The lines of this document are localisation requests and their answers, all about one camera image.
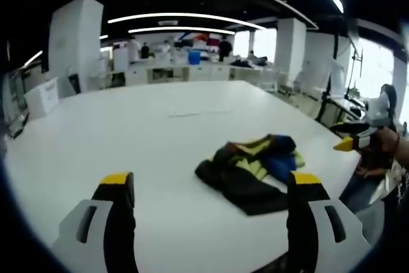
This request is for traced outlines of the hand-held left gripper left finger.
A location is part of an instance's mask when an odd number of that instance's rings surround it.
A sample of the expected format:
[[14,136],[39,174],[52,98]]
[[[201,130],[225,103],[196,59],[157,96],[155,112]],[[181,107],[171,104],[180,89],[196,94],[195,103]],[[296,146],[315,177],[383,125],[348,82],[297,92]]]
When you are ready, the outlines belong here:
[[52,252],[70,272],[137,272],[134,174],[114,173],[61,221]]

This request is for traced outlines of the person's right hand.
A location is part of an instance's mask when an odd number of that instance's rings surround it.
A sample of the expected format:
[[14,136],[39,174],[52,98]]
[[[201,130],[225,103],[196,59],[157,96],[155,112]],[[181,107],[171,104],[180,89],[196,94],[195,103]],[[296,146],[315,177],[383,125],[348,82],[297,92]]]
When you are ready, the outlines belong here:
[[400,135],[388,127],[378,129],[374,137],[382,150],[389,155],[395,156],[400,143]]

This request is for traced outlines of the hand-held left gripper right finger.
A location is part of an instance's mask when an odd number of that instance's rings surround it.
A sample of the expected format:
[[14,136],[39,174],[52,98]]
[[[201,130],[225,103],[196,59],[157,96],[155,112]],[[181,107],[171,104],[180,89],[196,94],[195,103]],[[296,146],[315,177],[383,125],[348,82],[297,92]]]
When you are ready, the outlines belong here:
[[352,272],[370,248],[357,216],[309,173],[290,173],[287,196],[287,271]]

